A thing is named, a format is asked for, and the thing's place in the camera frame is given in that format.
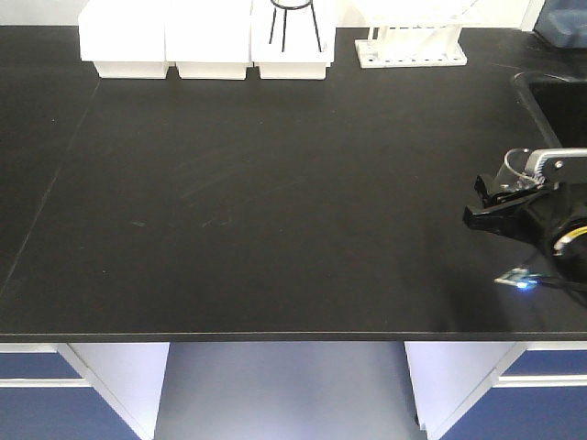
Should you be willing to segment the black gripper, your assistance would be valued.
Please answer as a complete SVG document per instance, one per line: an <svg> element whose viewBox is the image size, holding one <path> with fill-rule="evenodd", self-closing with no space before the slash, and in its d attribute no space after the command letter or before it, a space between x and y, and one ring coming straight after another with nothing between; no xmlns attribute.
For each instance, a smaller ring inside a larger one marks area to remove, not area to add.
<svg viewBox="0 0 587 440"><path fill-rule="evenodd" d="M529 242L566 281L586 279L586 185L561 183L506 192L494 177L473 185L482 207L466 206L463 223L496 235L528 235Z"/></svg>

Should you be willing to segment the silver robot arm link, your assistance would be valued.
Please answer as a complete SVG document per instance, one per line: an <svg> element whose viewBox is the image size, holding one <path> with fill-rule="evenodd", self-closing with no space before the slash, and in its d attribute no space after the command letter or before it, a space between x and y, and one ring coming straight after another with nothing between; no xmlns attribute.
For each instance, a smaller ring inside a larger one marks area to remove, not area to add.
<svg viewBox="0 0 587 440"><path fill-rule="evenodd" d="M586 183L586 148L543 148L530 153L526 174L542 184Z"/></svg>

